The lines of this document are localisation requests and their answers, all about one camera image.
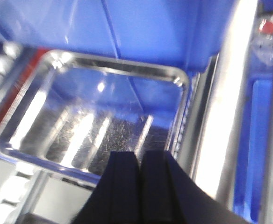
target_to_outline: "black object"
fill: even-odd
[[[111,152],[100,182],[72,224],[248,224],[206,195],[169,152]]]

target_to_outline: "red tag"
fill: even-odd
[[[263,34],[273,34],[273,22],[263,19],[260,26],[259,31]]]

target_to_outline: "stainless steel tray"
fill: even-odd
[[[0,124],[0,152],[97,182],[112,150],[173,152],[188,86],[177,68],[49,51]]]

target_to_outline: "blue plastic panel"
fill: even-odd
[[[30,45],[203,71],[234,0],[0,0],[0,33]]]
[[[0,29],[24,44],[115,56],[100,1],[0,0]]]
[[[249,101],[244,110],[234,211],[253,223],[258,222],[261,206],[271,92],[271,79],[256,80],[252,86],[251,105]]]
[[[262,0],[266,12],[273,11],[273,0]]]

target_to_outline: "metal tray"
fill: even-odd
[[[109,152],[174,151],[189,80],[177,68],[51,50],[0,124],[0,152],[97,182]]]

